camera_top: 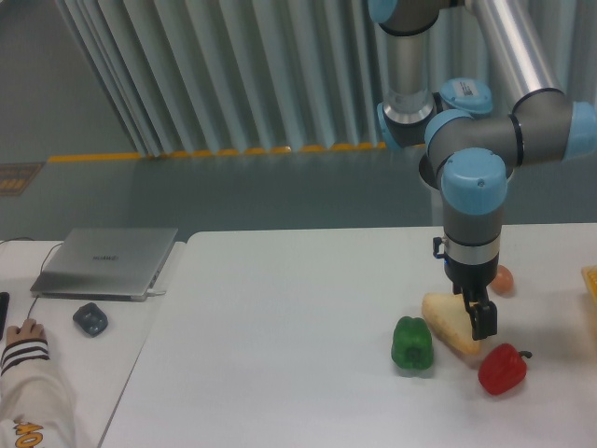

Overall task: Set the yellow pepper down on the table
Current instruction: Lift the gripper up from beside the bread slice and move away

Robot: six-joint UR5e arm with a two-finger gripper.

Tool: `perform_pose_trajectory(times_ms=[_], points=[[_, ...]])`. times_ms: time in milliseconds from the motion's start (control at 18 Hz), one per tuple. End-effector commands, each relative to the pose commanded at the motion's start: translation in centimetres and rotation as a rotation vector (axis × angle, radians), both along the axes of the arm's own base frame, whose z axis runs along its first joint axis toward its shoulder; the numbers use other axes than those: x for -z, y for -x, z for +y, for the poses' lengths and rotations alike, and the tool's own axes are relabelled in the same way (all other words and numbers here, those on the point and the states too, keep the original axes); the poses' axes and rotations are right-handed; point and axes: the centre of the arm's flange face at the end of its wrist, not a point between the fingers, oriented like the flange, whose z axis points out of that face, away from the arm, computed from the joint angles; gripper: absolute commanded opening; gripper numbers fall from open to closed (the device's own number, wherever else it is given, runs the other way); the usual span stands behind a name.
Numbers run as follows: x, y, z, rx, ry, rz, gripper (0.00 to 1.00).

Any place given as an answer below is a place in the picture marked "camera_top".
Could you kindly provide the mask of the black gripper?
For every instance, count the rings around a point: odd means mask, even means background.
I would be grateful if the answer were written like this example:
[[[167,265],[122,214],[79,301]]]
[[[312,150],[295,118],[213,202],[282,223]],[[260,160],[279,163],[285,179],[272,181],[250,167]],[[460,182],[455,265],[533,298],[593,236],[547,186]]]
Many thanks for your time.
[[[489,301],[487,286],[496,275],[498,239],[486,245],[461,245],[448,236],[433,238],[433,256],[442,259],[444,272],[452,282],[452,293],[463,294],[471,308],[472,339],[484,340],[497,334],[497,308]]]

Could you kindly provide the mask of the forearm in cream sleeve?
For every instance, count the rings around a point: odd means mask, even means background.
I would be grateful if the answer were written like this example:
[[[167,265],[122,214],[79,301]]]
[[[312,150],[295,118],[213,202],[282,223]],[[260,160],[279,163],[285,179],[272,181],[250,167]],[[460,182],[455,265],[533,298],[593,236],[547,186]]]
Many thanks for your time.
[[[48,343],[9,344],[1,358],[1,445],[74,447],[74,409]]]

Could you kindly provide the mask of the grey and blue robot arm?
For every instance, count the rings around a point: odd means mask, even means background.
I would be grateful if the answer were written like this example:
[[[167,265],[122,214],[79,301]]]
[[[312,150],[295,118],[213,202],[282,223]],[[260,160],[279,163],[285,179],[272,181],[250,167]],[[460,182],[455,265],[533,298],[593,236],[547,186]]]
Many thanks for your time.
[[[389,37],[388,88],[378,107],[391,147],[424,144],[423,179],[443,202],[434,255],[464,298],[474,340],[497,332],[487,287],[497,273],[509,173],[523,164],[566,161],[596,149],[596,111],[563,93],[519,1],[468,1],[507,91],[509,113],[492,117],[480,84],[451,80],[432,92],[428,33],[447,1],[372,1],[369,16]]]

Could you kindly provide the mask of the person's hand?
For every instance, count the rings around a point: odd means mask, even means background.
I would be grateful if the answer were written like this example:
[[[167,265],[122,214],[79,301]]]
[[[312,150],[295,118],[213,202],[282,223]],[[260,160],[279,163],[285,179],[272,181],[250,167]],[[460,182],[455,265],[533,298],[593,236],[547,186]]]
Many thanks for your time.
[[[6,347],[15,343],[45,341],[47,339],[45,328],[35,319],[27,318],[20,326],[7,328]]]

